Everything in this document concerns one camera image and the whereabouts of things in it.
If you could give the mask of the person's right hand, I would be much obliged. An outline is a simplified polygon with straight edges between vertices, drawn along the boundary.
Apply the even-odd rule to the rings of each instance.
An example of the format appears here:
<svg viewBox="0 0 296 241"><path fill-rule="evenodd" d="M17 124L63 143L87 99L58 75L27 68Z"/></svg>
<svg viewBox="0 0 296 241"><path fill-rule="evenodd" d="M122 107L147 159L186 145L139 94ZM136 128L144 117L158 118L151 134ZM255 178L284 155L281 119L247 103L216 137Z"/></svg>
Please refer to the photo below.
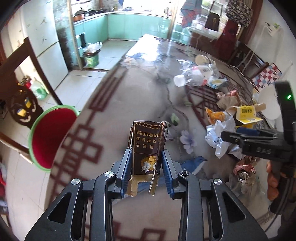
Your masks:
<svg viewBox="0 0 296 241"><path fill-rule="evenodd" d="M274 201L274 199L276 199L278 197L278 195L279 195L278 180L275 178L275 176L273 174L270 161L267 162L266 171L268 173L268 177L267 177L267 184L268 184L267 198L270 201Z"/></svg>

